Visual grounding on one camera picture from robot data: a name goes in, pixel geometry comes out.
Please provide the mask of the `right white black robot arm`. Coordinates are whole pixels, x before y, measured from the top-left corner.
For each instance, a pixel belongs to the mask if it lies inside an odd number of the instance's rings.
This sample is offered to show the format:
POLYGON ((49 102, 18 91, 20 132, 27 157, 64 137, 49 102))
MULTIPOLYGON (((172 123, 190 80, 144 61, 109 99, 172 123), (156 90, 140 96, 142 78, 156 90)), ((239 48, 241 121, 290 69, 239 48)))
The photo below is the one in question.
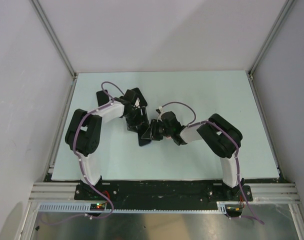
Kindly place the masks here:
POLYGON ((178 146, 205 141, 220 158, 223 184, 219 195, 233 201, 243 192, 238 159, 243 135, 219 114, 215 113, 209 119, 195 124, 182 125, 172 111, 163 112, 157 119, 140 127, 138 136, 140 143, 170 138, 178 146))

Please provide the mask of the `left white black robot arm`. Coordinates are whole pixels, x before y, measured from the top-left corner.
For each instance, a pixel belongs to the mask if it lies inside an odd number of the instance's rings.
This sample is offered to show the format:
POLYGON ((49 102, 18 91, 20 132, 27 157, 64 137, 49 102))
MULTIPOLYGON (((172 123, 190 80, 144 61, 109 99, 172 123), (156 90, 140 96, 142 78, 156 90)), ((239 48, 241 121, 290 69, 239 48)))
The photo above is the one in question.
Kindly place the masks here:
POLYGON ((81 179, 88 184, 85 193, 93 200, 103 194, 103 187, 97 184, 101 179, 98 161, 91 160, 91 155, 99 146, 103 124, 125 118, 127 130, 137 133, 140 147, 151 143, 149 139, 142 139, 149 127, 149 120, 146 110, 148 103, 139 88, 128 89, 120 97, 112 97, 107 90, 101 90, 96 93, 96 98, 98 108, 74 111, 65 135, 65 143, 80 163, 81 179))

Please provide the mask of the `black smartphone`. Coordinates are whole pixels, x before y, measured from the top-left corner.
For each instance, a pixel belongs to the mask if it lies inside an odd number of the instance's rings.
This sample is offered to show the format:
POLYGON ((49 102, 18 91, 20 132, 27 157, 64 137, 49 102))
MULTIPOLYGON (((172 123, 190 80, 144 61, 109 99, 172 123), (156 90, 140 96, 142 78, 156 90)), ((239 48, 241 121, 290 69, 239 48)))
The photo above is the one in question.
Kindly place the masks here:
POLYGON ((141 138, 138 139, 138 145, 140 147, 146 146, 146 145, 150 144, 151 142, 152 142, 151 139, 141 139, 141 138))

